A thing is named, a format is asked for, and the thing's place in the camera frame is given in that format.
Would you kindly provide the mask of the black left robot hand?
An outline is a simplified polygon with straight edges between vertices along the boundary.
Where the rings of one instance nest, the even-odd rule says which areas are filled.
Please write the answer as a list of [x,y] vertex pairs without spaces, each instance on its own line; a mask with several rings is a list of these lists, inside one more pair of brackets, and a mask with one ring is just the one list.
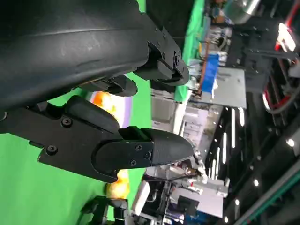
[[120,128],[81,96],[63,106],[49,103],[77,87],[133,96],[130,72],[169,86],[189,81],[180,48],[137,1],[1,1],[0,131],[41,148],[39,162],[113,183],[121,169],[190,158],[193,148],[185,138]]

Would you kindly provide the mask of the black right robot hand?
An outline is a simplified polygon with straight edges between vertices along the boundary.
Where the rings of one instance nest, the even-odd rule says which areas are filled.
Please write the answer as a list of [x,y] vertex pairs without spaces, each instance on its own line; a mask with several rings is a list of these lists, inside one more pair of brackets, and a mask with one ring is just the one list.
[[[114,221],[108,220],[109,206],[113,207]],[[128,200],[95,196],[81,209],[81,215],[92,214],[89,225],[128,225]]]

